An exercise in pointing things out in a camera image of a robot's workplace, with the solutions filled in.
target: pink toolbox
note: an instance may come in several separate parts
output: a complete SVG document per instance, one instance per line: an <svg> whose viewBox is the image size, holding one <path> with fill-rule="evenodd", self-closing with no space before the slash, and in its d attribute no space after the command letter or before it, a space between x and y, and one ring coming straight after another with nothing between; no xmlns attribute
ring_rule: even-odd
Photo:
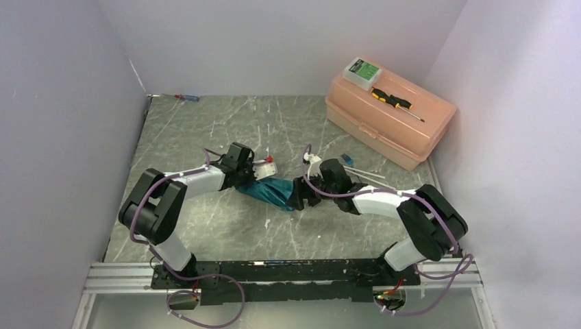
<svg viewBox="0 0 581 329"><path fill-rule="evenodd" d="M364 90L343 78L333 79L325 98L327 118L407 170L423 162L440 141L456 107L415 84L386 70L373 87L412 104L410 111L394 108L376 99L371 90Z"/></svg>

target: white stick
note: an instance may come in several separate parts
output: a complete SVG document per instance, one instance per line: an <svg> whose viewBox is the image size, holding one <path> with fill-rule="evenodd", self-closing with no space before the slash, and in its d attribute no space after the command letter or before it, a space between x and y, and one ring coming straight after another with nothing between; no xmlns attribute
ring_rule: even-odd
<svg viewBox="0 0 581 329"><path fill-rule="evenodd" d="M373 177L381 178L382 180L386 179L385 176L381 176L381 175L378 175L376 173L369 173L367 171L363 171L363 170L351 168L351 167L348 167L348 166L343 166L343 168L349 169L350 171L357 171L358 173L364 173L366 175L370 175L370 176L373 176Z"/></svg>
<svg viewBox="0 0 581 329"><path fill-rule="evenodd" d="M385 186L385 187L389 187L389 188L391 188L392 190L396 190L396 191L397 191L397 189L396 189L395 187L393 187L393 186L389 186L389 185L387 185L387 184L385 184L385 183L378 182L377 180L374 180L373 178L369 178L369 177L367 177L367 176L365 176L365 175L361 175L360 173L356 173L356 172L354 172L354 171L347 171L347 172L349 172L349 173L352 173L352 174L354 174L354 175L357 175L357 176L359 176L359 177L363 178L364 180L368 180L368 181L370 181L370 182L374 182L374 183L376 183L376 184L378 184L378 185Z"/></svg>

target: black and yellow screwdriver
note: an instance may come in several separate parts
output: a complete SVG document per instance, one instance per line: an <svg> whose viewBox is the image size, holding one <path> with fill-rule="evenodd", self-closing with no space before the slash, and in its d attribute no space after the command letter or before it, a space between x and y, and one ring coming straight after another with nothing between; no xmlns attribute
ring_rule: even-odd
<svg viewBox="0 0 581 329"><path fill-rule="evenodd" d="M412 117L420 120L421 122L425 122L424 119L422 119L422 118L418 117L417 115L410 112L410 110L412 109L412 104L409 101L406 101L405 99L398 98L394 95L387 95L383 90L380 90L377 88L371 89L371 94L375 98L379 99L380 101L383 101L384 103L387 103L387 104L393 106L394 108L401 108L402 110L406 111L406 113L408 113Z"/></svg>

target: label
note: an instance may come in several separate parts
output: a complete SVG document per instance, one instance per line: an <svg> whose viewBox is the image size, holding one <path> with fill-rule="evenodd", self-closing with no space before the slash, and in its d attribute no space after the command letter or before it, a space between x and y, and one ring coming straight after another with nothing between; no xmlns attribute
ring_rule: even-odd
<svg viewBox="0 0 581 329"><path fill-rule="evenodd" d="M379 71L377 66L373 66L364 60L357 60L353 66L349 69L349 71L359 75L363 79L371 80L371 78Z"/></svg>

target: marble tabletop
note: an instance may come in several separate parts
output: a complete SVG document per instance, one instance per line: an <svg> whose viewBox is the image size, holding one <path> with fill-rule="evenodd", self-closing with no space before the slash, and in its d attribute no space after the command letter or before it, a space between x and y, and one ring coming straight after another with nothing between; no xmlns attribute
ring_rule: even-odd
<svg viewBox="0 0 581 329"><path fill-rule="evenodd" d="M155 97L123 199L145 169L199 167L204 162L201 147L222 153L233 142L251 147L257 159L273 156L278 178L301 175L302 151L312 143L322 159L347 153L355 168L386 176L386 183L398 189L434 183L426 162L413 171L401 168L328 121L325 111L324 96L207 96L199 102ZM176 230L199 260L376 257L406 236L399 219L347 214L330 200L287 212L233 188L186 200ZM116 221L105 261L150 257Z"/></svg>

